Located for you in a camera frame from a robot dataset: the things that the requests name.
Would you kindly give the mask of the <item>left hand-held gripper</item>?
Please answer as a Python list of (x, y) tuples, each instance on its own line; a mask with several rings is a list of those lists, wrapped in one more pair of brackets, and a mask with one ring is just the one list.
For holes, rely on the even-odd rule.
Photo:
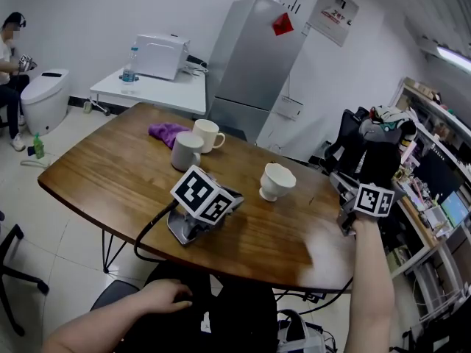
[(241, 193), (222, 187), (200, 167), (192, 165), (171, 189), (177, 206), (167, 226), (180, 244), (187, 246), (224, 223), (225, 216), (244, 202)]

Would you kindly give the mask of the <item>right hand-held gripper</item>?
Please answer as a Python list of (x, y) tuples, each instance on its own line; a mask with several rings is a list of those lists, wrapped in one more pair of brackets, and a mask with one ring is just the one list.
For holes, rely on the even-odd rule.
[(360, 184), (342, 172), (332, 171), (330, 183), (340, 196), (340, 211), (337, 223), (344, 236), (354, 235), (353, 222), (357, 214), (373, 218), (389, 215), (394, 201), (394, 191), (374, 185)]

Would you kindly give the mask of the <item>white bear-print cup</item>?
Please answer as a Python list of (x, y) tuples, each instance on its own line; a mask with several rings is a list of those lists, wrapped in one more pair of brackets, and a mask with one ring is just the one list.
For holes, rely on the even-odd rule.
[(259, 194), (268, 202), (285, 196), (297, 183), (292, 172), (278, 163), (267, 163), (261, 177)]

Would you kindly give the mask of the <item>person's right forearm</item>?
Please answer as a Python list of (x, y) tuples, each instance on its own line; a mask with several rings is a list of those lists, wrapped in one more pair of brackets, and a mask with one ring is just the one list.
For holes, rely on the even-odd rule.
[(350, 318), (344, 353), (389, 353), (394, 286), (377, 222), (359, 215)]

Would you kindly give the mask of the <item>person's left hand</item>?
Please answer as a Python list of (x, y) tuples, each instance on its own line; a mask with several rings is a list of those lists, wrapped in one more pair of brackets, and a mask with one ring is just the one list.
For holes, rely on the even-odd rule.
[(139, 299), (150, 313), (175, 313), (190, 307), (192, 292), (176, 279), (159, 279), (150, 282), (139, 292)]

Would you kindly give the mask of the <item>black mesh office chair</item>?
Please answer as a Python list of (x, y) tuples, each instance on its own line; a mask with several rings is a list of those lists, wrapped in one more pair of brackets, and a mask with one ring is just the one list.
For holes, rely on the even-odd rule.
[(338, 159), (335, 155), (340, 149), (345, 149), (349, 135), (358, 131), (361, 123), (369, 117), (369, 111), (364, 107), (359, 107), (355, 113), (346, 109), (342, 113), (339, 133), (336, 141), (330, 144), (324, 151), (324, 162), (322, 167), (324, 172), (329, 174), (337, 165)]
[(10, 249), (14, 238), (17, 238), (18, 240), (22, 240), (24, 238), (24, 233), (19, 227), (19, 225), (17, 224), (13, 226), (13, 228), (8, 232), (5, 239), (0, 243), (0, 303), (4, 308), (7, 319), (10, 322), (10, 325), (13, 328), (13, 331), (18, 336), (23, 337), (25, 335), (25, 331), (15, 320), (15, 317), (13, 315), (13, 312), (10, 306), (10, 302), (7, 298), (7, 294), (6, 294), (6, 290), (5, 290), (5, 286), (3, 282), (3, 276), (9, 276), (15, 279), (19, 279), (19, 280), (36, 284), (38, 290), (44, 296), (46, 296), (49, 293), (49, 286), (43, 280), (37, 277), (17, 271), (4, 264), (4, 259), (7, 256), (7, 252)]

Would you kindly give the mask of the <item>grey garment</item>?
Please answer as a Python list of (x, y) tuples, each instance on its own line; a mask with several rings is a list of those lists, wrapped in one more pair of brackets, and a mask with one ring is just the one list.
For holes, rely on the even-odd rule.
[(358, 128), (358, 133), (367, 141), (397, 145), (400, 141), (402, 130), (393, 129), (385, 131), (379, 123), (368, 118), (361, 123)]

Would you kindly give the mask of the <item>cream white mug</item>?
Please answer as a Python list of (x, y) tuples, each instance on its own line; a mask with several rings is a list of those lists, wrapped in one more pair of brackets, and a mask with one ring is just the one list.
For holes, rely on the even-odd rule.
[(207, 154), (213, 149), (218, 149), (224, 145), (226, 136), (219, 131), (219, 126), (206, 119), (198, 119), (194, 122), (192, 132), (203, 139), (202, 153)]

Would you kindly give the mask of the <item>grey mug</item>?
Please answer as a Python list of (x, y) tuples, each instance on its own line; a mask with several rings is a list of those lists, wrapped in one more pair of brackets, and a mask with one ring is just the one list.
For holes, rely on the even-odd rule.
[(186, 172), (191, 166), (199, 166), (204, 140), (193, 132), (179, 132), (171, 151), (171, 165)]

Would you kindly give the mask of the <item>white shelving desk unit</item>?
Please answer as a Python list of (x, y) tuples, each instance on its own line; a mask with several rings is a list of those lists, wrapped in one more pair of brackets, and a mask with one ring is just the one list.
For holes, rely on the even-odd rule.
[[(408, 77), (401, 80), (390, 104), (400, 110), (411, 108), (419, 121), (396, 179), (405, 194), (398, 207), (421, 244), (418, 249), (405, 244), (411, 258), (393, 274), (414, 278), (413, 300), (421, 321), (426, 321), (466, 297), (471, 286), (471, 128), (441, 103), (438, 92)], [(453, 161), (465, 178), (455, 192), (469, 214), (456, 228), (438, 203), (439, 195), (433, 198), (427, 184), (414, 176), (419, 159), (430, 147)]]

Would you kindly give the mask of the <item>black monitor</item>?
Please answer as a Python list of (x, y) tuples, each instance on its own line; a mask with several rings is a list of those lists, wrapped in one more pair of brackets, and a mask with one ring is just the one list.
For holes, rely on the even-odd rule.
[(439, 195), (441, 204), (452, 192), (457, 191), (465, 181), (457, 166), (439, 149), (430, 147), (419, 159), (414, 176), (426, 183), (433, 198)]

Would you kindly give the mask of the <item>person's black clothing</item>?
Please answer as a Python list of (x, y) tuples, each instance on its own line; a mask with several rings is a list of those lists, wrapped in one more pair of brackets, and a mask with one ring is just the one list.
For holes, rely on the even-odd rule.
[(270, 286), (221, 278), (214, 296), (209, 274), (170, 261), (147, 280), (157, 279), (187, 285), (192, 306), (140, 318), (115, 353), (277, 353), (277, 303)]

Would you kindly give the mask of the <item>small lit tablet screen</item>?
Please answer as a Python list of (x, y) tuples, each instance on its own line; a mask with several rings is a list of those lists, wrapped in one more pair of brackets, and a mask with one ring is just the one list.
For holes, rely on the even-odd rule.
[(469, 214), (468, 208), (455, 191), (441, 203), (441, 207), (453, 228), (462, 223)]

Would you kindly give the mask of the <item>black power strip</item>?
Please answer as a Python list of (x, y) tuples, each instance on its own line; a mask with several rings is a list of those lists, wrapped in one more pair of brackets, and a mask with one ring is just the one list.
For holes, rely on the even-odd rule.
[(320, 300), (325, 300), (326, 295), (326, 293), (306, 291), (301, 293), (301, 298), (303, 301), (310, 301), (311, 303), (317, 304)]

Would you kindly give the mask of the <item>white smart toilet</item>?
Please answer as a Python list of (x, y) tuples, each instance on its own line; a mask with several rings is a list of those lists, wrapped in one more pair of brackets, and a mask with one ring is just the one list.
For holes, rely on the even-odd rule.
[(46, 135), (65, 118), (70, 96), (69, 70), (51, 69), (35, 77), (21, 93), (21, 106), (32, 135)]

